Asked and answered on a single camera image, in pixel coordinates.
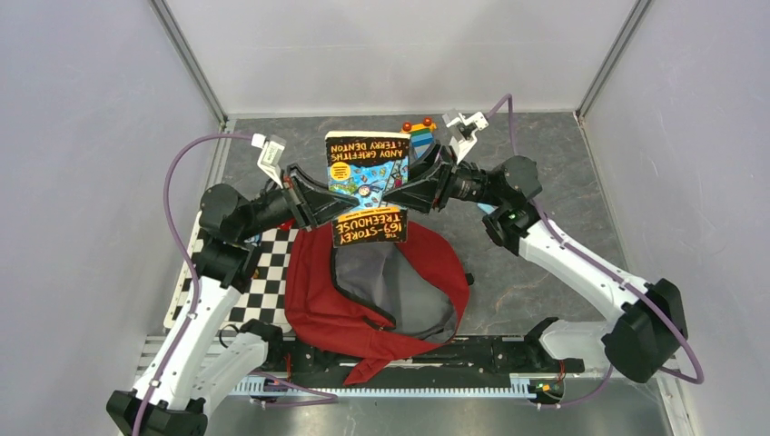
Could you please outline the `blue treehouse comic book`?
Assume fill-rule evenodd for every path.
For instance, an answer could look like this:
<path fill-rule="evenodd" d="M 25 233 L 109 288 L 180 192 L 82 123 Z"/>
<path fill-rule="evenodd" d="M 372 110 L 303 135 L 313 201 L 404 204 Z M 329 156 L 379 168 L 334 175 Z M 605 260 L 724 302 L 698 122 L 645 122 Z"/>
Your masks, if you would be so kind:
<path fill-rule="evenodd" d="M 330 131 L 324 141 L 329 189 L 356 201 L 331 221 L 333 245 L 406 242 L 407 211 L 384 195 L 409 180 L 410 135 Z"/>

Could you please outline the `red student backpack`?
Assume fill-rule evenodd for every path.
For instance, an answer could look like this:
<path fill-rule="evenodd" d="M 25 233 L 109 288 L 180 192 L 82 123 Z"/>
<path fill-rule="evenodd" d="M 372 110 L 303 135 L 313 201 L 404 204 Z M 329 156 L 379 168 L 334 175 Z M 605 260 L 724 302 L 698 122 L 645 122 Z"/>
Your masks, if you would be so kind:
<path fill-rule="evenodd" d="M 470 297 L 451 244 L 418 223 L 407 240 L 336 246 L 327 224 L 298 233 L 285 315 L 299 340 L 359 358 L 344 385 L 368 382 L 389 363 L 448 343 Z"/>

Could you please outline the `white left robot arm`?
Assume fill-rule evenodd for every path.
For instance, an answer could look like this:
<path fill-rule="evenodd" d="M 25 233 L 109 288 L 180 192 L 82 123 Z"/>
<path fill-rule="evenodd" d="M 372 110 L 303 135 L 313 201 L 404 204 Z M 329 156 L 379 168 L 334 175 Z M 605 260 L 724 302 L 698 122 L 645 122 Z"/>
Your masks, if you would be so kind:
<path fill-rule="evenodd" d="M 203 435 L 210 417 L 236 385 L 261 367 L 278 368 L 285 346 L 278 328 L 252 320 L 204 366 L 203 359 L 242 295 L 249 290 L 260 255 L 253 236 L 290 220 L 314 229 L 358 206 L 292 164 L 276 188 L 249 200 L 218 183 L 201 198 L 202 249 L 183 250 L 192 288 L 161 349 L 129 391 L 114 391 L 106 411 L 123 435 Z"/>

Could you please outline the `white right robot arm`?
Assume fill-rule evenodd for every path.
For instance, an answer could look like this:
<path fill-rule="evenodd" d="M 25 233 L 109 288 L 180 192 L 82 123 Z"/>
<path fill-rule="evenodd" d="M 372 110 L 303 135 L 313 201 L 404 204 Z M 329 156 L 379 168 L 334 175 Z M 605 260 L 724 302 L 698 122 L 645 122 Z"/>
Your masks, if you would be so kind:
<path fill-rule="evenodd" d="M 409 180 L 383 198 L 421 213 L 441 210 L 451 199 L 492 206 L 482 222 L 494 244 L 548 271 L 603 315 L 599 342 L 614 369 L 639 383 L 657 372 L 703 383 L 676 285 L 647 281 L 591 252 L 538 207 L 541 191 L 537 165 L 525 156 L 484 170 L 436 145 L 410 166 Z"/>

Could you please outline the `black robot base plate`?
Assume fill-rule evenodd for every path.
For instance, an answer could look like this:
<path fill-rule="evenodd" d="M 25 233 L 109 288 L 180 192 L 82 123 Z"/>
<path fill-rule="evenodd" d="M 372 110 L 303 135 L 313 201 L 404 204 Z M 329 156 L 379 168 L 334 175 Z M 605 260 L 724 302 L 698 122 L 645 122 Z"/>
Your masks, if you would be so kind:
<path fill-rule="evenodd" d="M 259 370 L 285 373 L 291 382 L 307 388 L 341 388 L 357 357 L 327 352 L 286 338 L 270 351 Z M 557 377 L 581 374 L 581 359 L 558 361 L 538 342 L 517 336 L 460 336 L 436 350 L 389 363 L 365 382 L 351 388 L 502 388 L 511 374 Z"/>

